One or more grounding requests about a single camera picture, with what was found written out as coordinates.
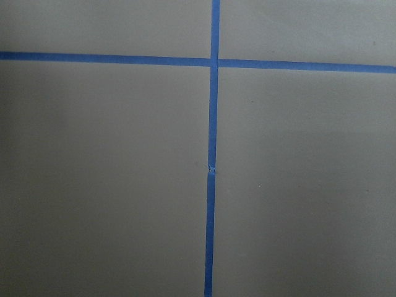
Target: blue painter's tape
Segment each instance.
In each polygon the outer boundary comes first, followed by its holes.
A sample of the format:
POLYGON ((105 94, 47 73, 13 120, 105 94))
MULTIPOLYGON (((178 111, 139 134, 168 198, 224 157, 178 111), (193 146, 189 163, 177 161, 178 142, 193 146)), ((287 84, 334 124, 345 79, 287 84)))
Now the blue painter's tape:
POLYGON ((209 99, 209 149, 208 189, 206 211, 205 297, 212 297, 213 239, 215 232, 215 185, 217 143, 218 97, 218 47, 220 39, 220 0, 212 0, 212 37, 210 48, 210 99, 209 99))
POLYGON ((217 67, 218 47, 220 42, 220 0, 212 1, 212 32, 210 42, 210 58, 212 66, 217 67))
POLYGON ((208 172, 207 182, 205 297, 212 297, 216 185, 216 173, 214 171, 208 172))
POLYGON ((211 60, 205 58, 117 56, 107 54, 20 53, 10 51, 0 51, 0 60, 90 62, 205 67, 209 67, 211 65, 211 60))
POLYGON ((232 67, 232 68, 370 72, 370 73, 393 73, 393 74, 396 74, 396 67, 394 67, 394 66, 359 65, 359 64, 332 64, 332 63, 314 63, 314 62, 286 62, 286 61, 219 59, 218 65, 219 65, 219 67, 232 67))

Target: blue tape strip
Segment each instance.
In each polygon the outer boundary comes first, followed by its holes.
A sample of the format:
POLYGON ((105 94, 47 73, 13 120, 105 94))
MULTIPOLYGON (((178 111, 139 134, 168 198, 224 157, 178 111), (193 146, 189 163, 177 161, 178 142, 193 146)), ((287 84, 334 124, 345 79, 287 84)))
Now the blue tape strip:
POLYGON ((205 58, 118 56, 118 55, 107 55, 107 54, 20 53, 20 52, 10 52, 10 51, 0 51, 0 60, 90 62, 90 63, 206 66, 206 67, 211 65, 211 60, 205 58))
POLYGON ((393 66, 359 65, 359 64, 219 59, 218 65, 219 67, 232 67, 232 68, 396 73, 396 67, 393 66))
POLYGON ((217 144, 218 45, 220 0, 212 0, 212 37, 210 48, 209 151, 206 208, 205 297, 212 297, 213 244, 215 229, 215 185, 217 144))

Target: gray panel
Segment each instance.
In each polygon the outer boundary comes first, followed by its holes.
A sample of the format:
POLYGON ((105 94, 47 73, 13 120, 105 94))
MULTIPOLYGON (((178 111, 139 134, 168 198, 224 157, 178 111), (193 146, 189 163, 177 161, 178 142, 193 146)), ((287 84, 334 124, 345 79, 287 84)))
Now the gray panel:
POLYGON ((396 75, 221 69, 214 297, 392 297, 396 75))
POLYGON ((395 65, 393 0, 222 1, 227 59, 395 65))
POLYGON ((0 50, 210 55, 210 0, 2 0, 0 50))
POLYGON ((0 295, 202 296, 209 69, 0 68, 0 295))

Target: vertical tape strip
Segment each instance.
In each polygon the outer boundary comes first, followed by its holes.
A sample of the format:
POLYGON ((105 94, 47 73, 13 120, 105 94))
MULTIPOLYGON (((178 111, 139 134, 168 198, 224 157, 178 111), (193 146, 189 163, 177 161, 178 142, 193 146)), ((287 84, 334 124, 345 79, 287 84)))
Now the vertical tape strip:
POLYGON ((220 0, 212 0, 212 37, 210 49, 209 151, 206 208, 205 297, 212 297, 213 239, 215 228, 218 44, 220 0))

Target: wall surface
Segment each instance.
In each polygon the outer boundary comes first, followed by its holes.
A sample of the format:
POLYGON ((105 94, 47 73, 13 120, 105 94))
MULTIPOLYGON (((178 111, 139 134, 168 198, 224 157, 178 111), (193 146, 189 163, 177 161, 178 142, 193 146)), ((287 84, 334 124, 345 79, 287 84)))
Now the wall surface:
POLYGON ((394 297, 395 27, 393 0, 0 1, 0 296, 394 297))

